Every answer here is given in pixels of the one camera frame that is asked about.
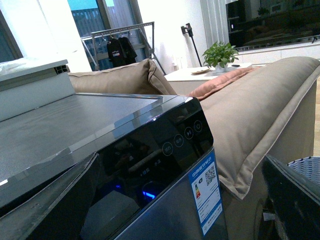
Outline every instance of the beige sofa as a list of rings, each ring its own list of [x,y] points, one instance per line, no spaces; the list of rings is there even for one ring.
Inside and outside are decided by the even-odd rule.
[[[285,58],[200,102],[214,138],[230,240],[269,238],[272,221],[262,218],[268,205],[262,161],[266,154],[284,163],[313,155],[319,75],[320,61]],[[69,76],[76,92],[176,94],[149,59]]]

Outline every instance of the sofa cushion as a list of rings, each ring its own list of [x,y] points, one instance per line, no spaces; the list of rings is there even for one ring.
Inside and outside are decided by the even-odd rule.
[[[254,170],[319,74],[318,60],[289,57],[250,72],[200,102],[214,138],[219,179],[238,199],[248,194]]]
[[[68,75],[76,93],[176,95],[151,59],[107,70]]]
[[[201,84],[195,90],[190,92],[187,96],[194,97],[197,98],[199,101],[202,101],[207,97],[211,96],[212,94],[216,93],[217,91],[228,86],[229,84],[252,72],[253,70],[253,67],[245,67],[224,73],[218,77],[215,77]]]

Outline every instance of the plate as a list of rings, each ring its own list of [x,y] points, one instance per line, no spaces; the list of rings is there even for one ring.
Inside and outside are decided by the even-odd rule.
[[[203,73],[206,73],[210,70],[209,67],[207,66],[203,66],[203,67],[197,67],[197,69],[193,69],[192,70],[192,74],[203,74]]]

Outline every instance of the pink pillow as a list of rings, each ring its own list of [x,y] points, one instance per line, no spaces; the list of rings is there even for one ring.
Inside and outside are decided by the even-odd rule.
[[[195,90],[190,92],[187,96],[197,98],[199,101],[206,99],[217,91],[223,89],[229,84],[235,82],[236,80],[242,78],[244,75],[252,72],[253,67],[239,68],[216,78],[213,78],[204,84],[198,86]]]

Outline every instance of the washing machine lid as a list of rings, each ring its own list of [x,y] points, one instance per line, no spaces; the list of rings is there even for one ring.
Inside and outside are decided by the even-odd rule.
[[[74,94],[0,122],[0,208],[187,99]]]

